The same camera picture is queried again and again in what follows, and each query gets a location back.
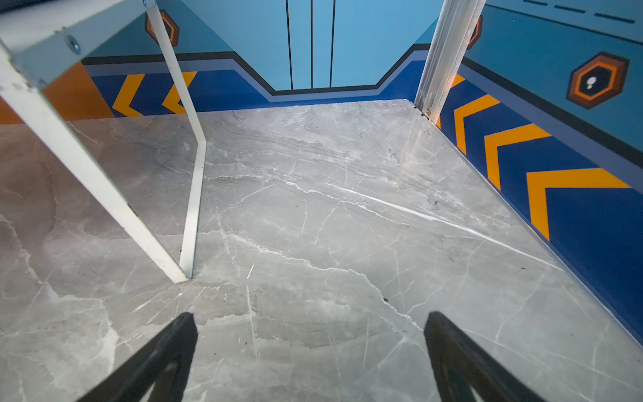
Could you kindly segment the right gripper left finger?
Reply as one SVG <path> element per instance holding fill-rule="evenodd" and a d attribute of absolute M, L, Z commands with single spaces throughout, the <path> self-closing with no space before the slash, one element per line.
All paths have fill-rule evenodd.
<path fill-rule="evenodd" d="M 198 341 L 192 313 L 179 314 L 81 401 L 181 401 Z"/>

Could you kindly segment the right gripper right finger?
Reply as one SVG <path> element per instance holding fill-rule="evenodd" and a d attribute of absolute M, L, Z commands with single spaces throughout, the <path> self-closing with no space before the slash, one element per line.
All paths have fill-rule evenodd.
<path fill-rule="evenodd" d="M 425 342 L 443 401 L 541 401 L 443 313 L 429 314 Z"/>

